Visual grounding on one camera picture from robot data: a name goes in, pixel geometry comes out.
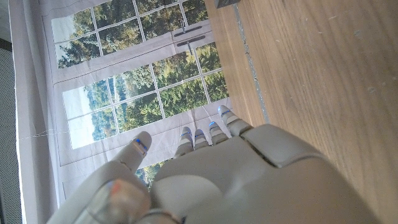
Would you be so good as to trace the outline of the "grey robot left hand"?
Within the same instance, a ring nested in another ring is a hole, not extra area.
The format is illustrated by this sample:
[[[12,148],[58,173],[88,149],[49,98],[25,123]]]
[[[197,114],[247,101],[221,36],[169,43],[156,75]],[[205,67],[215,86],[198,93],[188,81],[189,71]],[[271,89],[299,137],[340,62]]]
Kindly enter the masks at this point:
[[[177,152],[147,188],[135,175],[152,139],[143,131],[94,171],[50,223],[377,223],[328,159],[297,136],[253,127],[229,108],[226,125],[184,128]]]

